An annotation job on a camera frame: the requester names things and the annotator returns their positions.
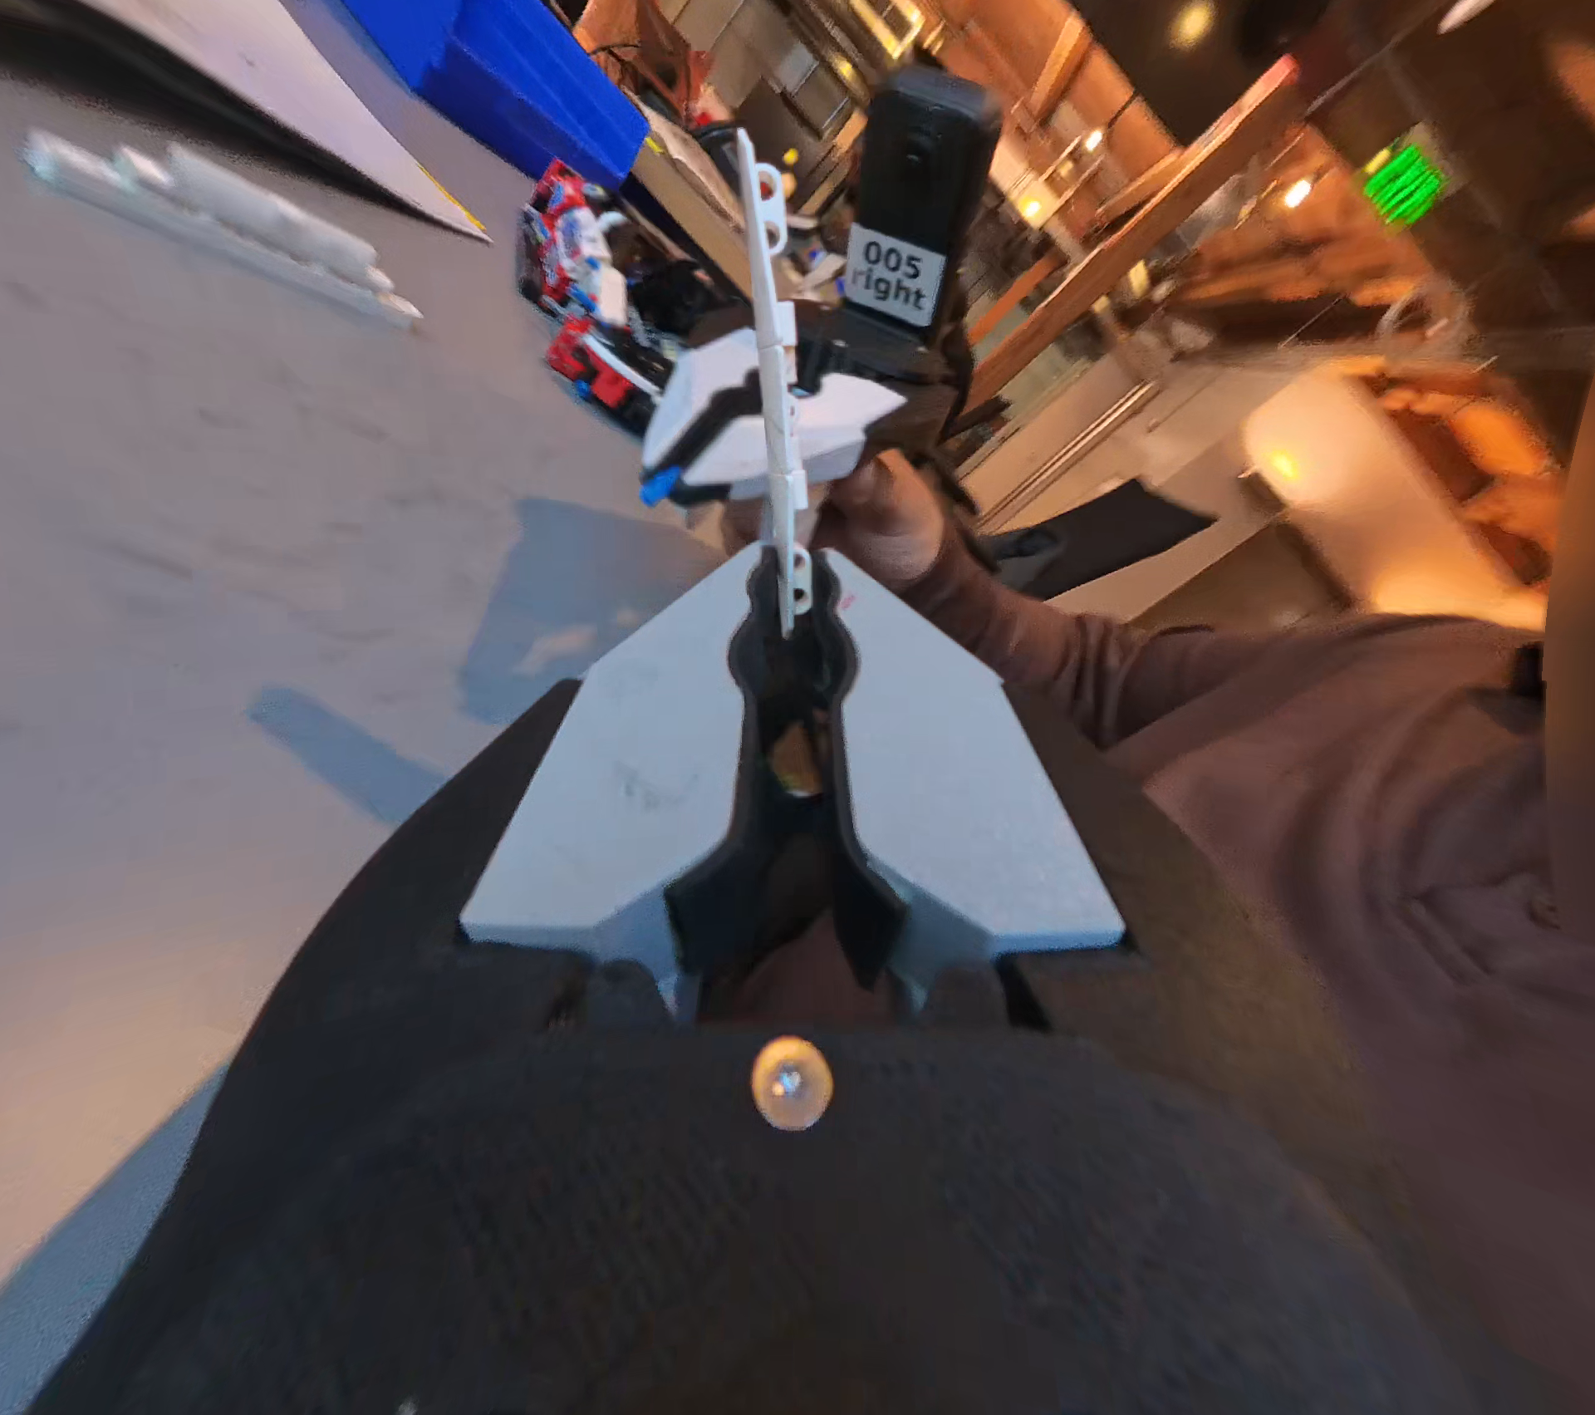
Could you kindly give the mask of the green exit sign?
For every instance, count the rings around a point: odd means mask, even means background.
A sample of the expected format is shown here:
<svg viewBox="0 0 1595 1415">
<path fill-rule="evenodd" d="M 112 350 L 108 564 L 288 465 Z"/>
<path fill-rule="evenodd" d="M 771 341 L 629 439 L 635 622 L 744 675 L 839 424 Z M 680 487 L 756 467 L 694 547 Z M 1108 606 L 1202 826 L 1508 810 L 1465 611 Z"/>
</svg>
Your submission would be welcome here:
<svg viewBox="0 0 1595 1415">
<path fill-rule="evenodd" d="M 1410 230 L 1446 201 L 1452 175 L 1415 126 L 1363 165 L 1358 184 L 1383 230 Z"/>
</svg>

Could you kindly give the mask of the long white pointed panel piece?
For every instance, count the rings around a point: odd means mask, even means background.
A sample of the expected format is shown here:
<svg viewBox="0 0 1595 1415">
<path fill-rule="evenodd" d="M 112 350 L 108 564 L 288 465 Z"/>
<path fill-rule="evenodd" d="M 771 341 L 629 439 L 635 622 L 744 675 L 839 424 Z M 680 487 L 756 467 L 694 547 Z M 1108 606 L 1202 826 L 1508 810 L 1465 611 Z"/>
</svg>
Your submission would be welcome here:
<svg viewBox="0 0 1595 1415">
<path fill-rule="evenodd" d="M 809 511 L 809 474 L 799 450 L 797 411 L 797 310 L 776 292 L 776 260 L 790 244 L 781 175 L 757 160 L 749 129 L 736 133 L 738 187 L 749 241 L 749 300 L 757 360 L 770 511 L 765 539 L 776 553 L 776 606 L 781 640 L 797 636 L 799 618 L 812 611 L 812 564 L 799 539 L 799 514 Z"/>
</svg>

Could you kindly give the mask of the white beam with cylinders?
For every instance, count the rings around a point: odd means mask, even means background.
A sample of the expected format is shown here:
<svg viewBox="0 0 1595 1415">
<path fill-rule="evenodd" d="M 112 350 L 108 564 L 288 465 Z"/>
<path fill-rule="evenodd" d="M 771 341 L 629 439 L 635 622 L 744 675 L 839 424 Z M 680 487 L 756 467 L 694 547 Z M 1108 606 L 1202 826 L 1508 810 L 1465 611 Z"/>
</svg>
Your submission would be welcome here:
<svg viewBox="0 0 1595 1415">
<path fill-rule="evenodd" d="M 411 331 L 424 323 L 421 309 L 394 288 L 368 241 L 197 159 L 193 146 L 172 145 L 164 159 L 115 146 L 104 159 L 58 133 L 30 129 L 22 159 L 46 187 L 164 234 L 188 251 L 227 255 L 388 328 Z"/>
</svg>

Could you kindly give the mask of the grey desk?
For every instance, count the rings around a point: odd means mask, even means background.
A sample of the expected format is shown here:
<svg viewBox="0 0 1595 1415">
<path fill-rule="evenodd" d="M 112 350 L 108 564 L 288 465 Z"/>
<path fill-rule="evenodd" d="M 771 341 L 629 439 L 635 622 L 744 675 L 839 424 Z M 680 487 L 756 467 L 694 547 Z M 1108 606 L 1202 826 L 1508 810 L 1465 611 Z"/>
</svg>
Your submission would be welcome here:
<svg viewBox="0 0 1595 1415">
<path fill-rule="evenodd" d="M 4 1411 L 115 1284 L 271 988 L 382 838 L 722 553 L 543 365 L 528 182 L 288 5 L 484 222 L 303 179 L 86 48 L 4 33 Z M 196 145 L 366 235 L 374 326 L 40 187 L 30 129 Z"/>
</svg>

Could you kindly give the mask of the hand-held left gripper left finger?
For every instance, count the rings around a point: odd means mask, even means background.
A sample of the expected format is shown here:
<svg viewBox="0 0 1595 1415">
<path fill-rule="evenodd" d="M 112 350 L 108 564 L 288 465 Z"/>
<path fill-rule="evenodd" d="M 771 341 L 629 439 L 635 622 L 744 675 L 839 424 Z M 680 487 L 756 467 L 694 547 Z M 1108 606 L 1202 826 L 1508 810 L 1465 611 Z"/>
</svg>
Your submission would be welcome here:
<svg viewBox="0 0 1595 1415">
<path fill-rule="evenodd" d="M 741 549 L 587 668 L 460 909 L 472 945 L 682 978 L 667 884 L 731 838 L 744 697 L 727 653 L 757 560 Z"/>
</svg>

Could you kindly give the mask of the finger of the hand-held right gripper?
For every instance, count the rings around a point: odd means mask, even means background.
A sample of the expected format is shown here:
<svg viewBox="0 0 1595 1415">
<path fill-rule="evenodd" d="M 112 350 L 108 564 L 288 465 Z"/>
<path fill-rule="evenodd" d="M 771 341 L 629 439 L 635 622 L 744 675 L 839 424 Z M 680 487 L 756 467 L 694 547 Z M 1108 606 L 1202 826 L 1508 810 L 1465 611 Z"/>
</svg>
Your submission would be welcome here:
<svg viewBox="0 0 1595 1415">
<path fill-rule="evenodd" d="M 738 421 L 765 424 L 763 365 L 752 331 L 727 331 L 680 353 L 643 439 L 643 483 L 687 483 L 687 472 Z"/>
<path fill-rule="evenodd" d="M 902 411 L 897 389 L 843 374 L 822 375 L 809 396 L 791 393 L 791 439 L 807 483 L 827 487 L 852 474 L 871 439 Z M 706 445 L 680 465 L 680 506 L 757 503 L 771 474 L 765 418 L 756 402 L 756 413 L 717 421 Z"/>
</svg>

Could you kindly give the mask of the person's brown-shirted torso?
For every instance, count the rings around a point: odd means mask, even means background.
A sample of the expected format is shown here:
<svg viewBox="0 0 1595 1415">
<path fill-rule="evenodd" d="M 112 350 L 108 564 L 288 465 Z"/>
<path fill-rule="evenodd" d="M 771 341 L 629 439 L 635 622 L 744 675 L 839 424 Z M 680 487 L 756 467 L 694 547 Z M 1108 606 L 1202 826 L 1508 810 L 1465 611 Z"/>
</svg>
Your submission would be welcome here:
<svg viewBox="0 0 1595 1415">
<path fill-rule="evenodd" d="M 1146 785 L 1325 986 L 1486 1324 L 1591 1411 L 1591 865 L 1551 871 L 1544 709 L 1322 751 L 1243 736 Z"/>
</svg>

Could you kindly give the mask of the person's right forearm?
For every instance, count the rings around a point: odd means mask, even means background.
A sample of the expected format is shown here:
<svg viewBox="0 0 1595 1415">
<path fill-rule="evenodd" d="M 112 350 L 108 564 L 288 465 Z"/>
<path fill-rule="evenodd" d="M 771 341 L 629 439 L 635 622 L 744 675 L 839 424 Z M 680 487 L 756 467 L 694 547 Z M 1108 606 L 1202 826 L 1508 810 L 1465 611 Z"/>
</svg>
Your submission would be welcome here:
<svg viewBox="0 0 1595 1415">
<path fill-rule="evenodd" d="M 1322 751 L 1457 702 L 1502 705 L 1508 726 L 1544 709 L 1544 643 L 1527 628 L 1457 615 L 1135 628 L 1003 589 L 949 531 L 904 601 L 1141 778 L 1243 736 Z"/>
</svg>

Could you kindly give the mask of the red white toy car model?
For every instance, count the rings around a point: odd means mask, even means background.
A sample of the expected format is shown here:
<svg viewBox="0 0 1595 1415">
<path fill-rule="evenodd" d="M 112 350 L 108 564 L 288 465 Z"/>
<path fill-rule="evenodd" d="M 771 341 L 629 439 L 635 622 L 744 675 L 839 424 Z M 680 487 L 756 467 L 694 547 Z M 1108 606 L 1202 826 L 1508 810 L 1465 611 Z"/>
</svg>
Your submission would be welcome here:
<svg viewBox="0 0 1595 1415">
<path fill-rule="evenodd" d="M 629 214 L 609 192 L 552 159 L 517 226 L 517 292 L 551 326 L 548 369 L 635 439 L 645 435 L 676 365 L 680 339 L 635 300 L 612 235 Z"/>
</svg>

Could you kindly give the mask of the wooden post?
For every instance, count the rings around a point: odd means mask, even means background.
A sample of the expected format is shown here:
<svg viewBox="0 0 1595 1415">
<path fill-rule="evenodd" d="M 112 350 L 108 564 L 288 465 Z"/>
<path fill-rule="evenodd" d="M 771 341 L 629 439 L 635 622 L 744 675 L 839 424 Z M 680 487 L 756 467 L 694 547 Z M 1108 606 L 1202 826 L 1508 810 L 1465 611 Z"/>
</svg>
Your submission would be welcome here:
<svg viewBox="0 0 1595 1415">
<path fill-rule="evenodd" d="M 1301 62 L 1282 55 L 1197 145 L 1102 205 L 1108 235 L 984 355 L 968 402 L 979 407 L 1009 389 L 1023 369 L 1091 316 L 1135 265 L 1184 226 L 1229 179 L 1243 175 L 1301 113 Z"/>
</svg>

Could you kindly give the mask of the person's right hand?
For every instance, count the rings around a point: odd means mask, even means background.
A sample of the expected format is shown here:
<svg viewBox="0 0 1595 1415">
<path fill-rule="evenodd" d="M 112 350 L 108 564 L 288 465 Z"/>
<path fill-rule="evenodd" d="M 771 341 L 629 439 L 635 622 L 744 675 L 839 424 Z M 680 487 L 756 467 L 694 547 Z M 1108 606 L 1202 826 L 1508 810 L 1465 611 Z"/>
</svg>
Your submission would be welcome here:
<svg viewBox="0 0 1595 1415">
<path fill-rule="evenodd" d="M 809 549 L 837 549 L 902 595 L 930 578 L 947 539 L 941 497 L 902 450 L 883 450 L 827 488 Z"/>
</svg>

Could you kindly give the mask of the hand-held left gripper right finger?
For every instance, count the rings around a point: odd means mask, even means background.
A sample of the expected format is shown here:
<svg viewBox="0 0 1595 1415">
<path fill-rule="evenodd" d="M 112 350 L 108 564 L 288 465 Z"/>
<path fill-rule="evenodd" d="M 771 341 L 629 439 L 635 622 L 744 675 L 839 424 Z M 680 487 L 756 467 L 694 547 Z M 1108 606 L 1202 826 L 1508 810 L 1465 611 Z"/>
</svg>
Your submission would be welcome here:
<svg viewBox="0 0 1595 1415">
<path fill-rule="evenodd" d="M 1009 686 L 894 591 L 822 549 L 815 622 L 839 650 L 829 749 L 862 892 L 837 929 L 865 978 L 1116 952 L 1102 884 Z"/>
</svg>

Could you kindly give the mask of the open instruction booklet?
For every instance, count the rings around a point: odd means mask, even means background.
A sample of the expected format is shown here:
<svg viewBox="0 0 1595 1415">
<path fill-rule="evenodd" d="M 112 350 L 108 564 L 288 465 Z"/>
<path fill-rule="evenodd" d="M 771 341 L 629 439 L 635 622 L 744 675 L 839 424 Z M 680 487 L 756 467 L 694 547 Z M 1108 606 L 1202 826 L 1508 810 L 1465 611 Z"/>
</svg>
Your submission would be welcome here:
<svg viewBox="0 0 1595 1415">
<path fill-rule="evenodd" d="M 362 179 L 444 230 L 490 241 L 481 222 L 411 159 L 276 0 L 64 5 L 149 45 L 161 62 L 184 66 L 254 120 L 285 129 L 292 146 L 313 152 L 325 165 Z"/>
</svg>

